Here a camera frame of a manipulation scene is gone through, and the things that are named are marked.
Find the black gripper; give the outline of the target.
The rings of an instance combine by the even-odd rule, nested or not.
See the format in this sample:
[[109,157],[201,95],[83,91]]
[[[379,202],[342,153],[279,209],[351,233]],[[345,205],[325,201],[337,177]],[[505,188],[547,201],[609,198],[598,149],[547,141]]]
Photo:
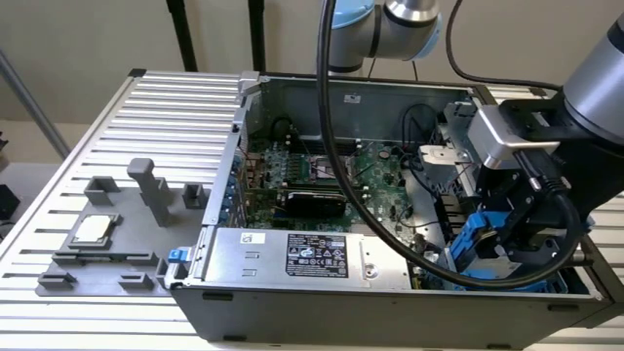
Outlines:
[[477,265],[547,265],[585,233],[567,198],[559,168],[542,149],[510,154],[507,169],[481,165],[477,216],[486,225],[474,235]]

